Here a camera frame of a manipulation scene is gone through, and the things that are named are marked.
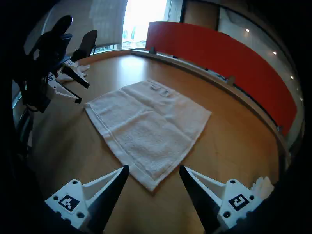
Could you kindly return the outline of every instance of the chair backrest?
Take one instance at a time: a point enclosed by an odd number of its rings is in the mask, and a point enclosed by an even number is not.
[[[71,57],[73,62],[90,56],[98,36],[97,33],[97,30],[94,29],[83,36],[79,49],[76,50]]]
[[[91,51],[95,45],[96,38],[98,37],[97,33],[97,30],[94,29],[85,34],[82,38],[79,49],[85,51],[88,56],[90,56]]]

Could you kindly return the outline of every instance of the sky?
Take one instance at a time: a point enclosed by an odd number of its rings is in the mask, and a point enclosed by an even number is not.
[[[128,31],[124,41],[146,40],[149,22],[163,21],[167,0],[128,0],[124,17],[124,31]],[[135,37],[131,32],[135,27]]]

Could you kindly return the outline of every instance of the red panel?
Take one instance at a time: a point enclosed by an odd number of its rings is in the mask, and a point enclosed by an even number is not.
[[[235,77],[235,84],[252,96],[286,135],[297,113],[295,102],[276,71],[256,52],[220,32],[197,25],[151,22],[146,49],[174,55]]]

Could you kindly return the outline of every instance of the white cloth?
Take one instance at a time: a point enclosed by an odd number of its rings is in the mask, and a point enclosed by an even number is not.
[[[85,66],[80,65],[79,66],[78,62],[75,62],[75,64],[76,64],[77,68],[74,71],[76,72],[77,75],[80,75],[80,77],[85,77],[88,75],[88,74],[85,74],[83,72],[88,70],[90,68],[90,65],[85,65]],[[63,74],[61,71],[58,71],[57,74],[58,74],[58,77],[56,77],[56,79],[61,83],[64,83],[66,81],[73,81],[73,79],[70,76]]]
[[[85,109],[119,161],[150,191],[188,154],[211,114],[151,80],[106,93]]]
[[[250,188],[253,193],[260,197],[262,200],[268,198],[274,190],[274,186],[271,184],[269,177],[259,177],[255,183],[252,184]]]

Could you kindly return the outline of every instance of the screw hole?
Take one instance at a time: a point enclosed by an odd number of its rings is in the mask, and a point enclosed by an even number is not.
[[[223,213],[223,217],[224,217],[224,218],[228,218],[228,217],[230,217],[230,216],[231,216],[231,213],[228,212],[228,211],[226,211],[226,212]]]
[[[68,224],[71,224],[71,221],[68,218],[64,219],[64,221]]]
[[[77,217],[78,217],[78,218],[84,218],[85,215],[84,215],[84,213],[82,213],[82,212],[78,212],[78,213],[77,213]]]

